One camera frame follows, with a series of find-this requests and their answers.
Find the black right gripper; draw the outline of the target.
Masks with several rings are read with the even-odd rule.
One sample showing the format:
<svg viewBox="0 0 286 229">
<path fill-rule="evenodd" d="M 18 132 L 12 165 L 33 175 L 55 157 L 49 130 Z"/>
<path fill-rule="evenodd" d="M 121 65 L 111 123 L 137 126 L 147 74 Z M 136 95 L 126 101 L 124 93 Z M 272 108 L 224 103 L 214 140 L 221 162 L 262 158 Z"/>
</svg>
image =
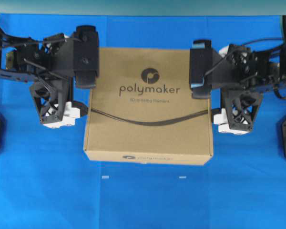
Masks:
<svg viewBox="0 0 286 229">
<path fill-rule="evenodd" d="M 212 88 L 242 88 L 251 49 L 228 45 L 225 52 L 212 48 L 211 40 L 194 40 L 190 49 L 189 86 L 193 99 L 210 99 Z"/>
</svg>

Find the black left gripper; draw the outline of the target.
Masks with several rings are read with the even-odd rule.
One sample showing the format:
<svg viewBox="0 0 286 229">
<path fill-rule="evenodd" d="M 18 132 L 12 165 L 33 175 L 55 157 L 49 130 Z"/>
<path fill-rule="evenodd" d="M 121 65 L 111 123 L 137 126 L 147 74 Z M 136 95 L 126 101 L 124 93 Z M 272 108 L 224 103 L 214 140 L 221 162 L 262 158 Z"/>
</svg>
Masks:
<svg viewBox="0 0 286 229">
<path fill-rule="evenodd" d="M 99 34 L 95 26 L 80 25 L 66 37 L 58 33 L 43 39 L 40 66 L 56 77 L 75 77 L 77 88 L 94 88 L 99 77 Z"/>
</svg>

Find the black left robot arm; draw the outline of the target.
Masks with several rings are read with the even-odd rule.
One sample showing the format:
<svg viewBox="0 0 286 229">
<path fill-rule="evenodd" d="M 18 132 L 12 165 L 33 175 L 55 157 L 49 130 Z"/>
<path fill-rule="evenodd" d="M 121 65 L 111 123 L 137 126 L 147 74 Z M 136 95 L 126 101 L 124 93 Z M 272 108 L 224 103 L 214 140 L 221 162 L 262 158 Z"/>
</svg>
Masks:
<svg viewBox="0 0 286 229">
<path fill-rule="evenodd" d="M 6 34 L 0 27 L 0 78 L 14 81 L 74 80 L 78 88 L 93 88 L 99 76 L 99 34 L 82 25 L 66 36 L 43 40 Z"/>
</svg>

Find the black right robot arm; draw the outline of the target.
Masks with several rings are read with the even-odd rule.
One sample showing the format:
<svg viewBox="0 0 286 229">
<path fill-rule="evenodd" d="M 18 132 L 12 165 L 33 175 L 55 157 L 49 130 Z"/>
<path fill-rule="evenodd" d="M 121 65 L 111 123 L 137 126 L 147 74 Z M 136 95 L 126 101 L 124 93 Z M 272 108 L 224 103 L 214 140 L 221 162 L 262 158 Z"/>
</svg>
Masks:
<svg viewBox="0 0 286 229">
<path fill-rule="evenodd" d="M 269 91 L 286 100 L 286 15 L 281 17 L 281 29 L 282 43 L 262 51 L 249 45 L 276 39 L 231 43 L 224 52 L 217 52 L 211 40 L 193 41 L 189 59 L 192 98 L 209 99 L 212 90 L 220 89 L 224 100 L 256 102 Z"/>
</svg>

